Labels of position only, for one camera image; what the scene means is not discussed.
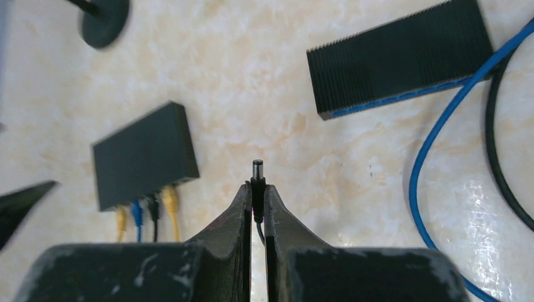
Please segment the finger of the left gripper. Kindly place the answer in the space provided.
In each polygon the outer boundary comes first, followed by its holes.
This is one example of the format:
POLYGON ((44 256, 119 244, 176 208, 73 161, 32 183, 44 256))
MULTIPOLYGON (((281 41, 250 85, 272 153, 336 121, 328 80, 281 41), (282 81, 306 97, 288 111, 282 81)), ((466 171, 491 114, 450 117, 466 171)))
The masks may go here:
POLYGON ((57 181, 48 180, 1 196, 1 250, 30 210, 56 185, 57 181))

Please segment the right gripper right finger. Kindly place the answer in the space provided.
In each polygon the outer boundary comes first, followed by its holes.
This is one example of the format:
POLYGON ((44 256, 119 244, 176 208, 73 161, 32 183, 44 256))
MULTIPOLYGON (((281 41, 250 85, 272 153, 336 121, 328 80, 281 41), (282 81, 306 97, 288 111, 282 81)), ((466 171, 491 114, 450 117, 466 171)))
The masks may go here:
POLYGON ((333 247, 264 192, 270 301, 468 301, 460 273, 444 254, 422 248, 333 247))

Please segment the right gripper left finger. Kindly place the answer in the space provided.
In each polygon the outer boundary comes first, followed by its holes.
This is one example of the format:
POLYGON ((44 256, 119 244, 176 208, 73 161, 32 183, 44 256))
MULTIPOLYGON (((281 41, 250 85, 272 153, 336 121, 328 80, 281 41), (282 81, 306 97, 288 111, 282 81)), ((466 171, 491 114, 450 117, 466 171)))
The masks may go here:
POLYGON ((32 264, 16 301, 249 301, 249 182, 185 242, 56 245, 32 264))

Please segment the small black wall plug adapter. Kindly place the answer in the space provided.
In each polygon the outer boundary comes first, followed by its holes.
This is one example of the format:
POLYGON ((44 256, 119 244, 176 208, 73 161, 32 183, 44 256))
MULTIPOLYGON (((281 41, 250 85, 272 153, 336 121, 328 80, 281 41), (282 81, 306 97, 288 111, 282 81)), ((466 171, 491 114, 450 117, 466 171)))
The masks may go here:
POLYGON ((254 222, 256 224, 257 232, 261 243, 265 244, 265 237, 261 229, 261 224, 264 218, 264 191, 266 189, 266 179, 263 175, 263 160, 253 160, 253 174, 250 179, 252 190, 252 209, 254 222))

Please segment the large black network switch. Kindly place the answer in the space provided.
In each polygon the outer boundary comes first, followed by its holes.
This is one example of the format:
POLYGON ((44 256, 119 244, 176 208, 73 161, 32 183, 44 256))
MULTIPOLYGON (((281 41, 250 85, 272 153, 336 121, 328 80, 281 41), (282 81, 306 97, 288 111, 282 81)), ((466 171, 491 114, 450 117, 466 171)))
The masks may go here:
POLYGON ((186 109, 168 101, 91 146, 100 212, 198 179, 186 109))

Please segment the small black ribbed network switch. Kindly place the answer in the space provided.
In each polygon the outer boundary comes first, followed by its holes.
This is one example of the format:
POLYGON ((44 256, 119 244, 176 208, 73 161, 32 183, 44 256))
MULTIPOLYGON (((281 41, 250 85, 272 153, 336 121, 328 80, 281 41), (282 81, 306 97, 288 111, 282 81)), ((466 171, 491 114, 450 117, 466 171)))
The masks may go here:
POLYGON ((445 1, 307 51, 330 120, 466 84, 493 54, 477 1, 445 1))

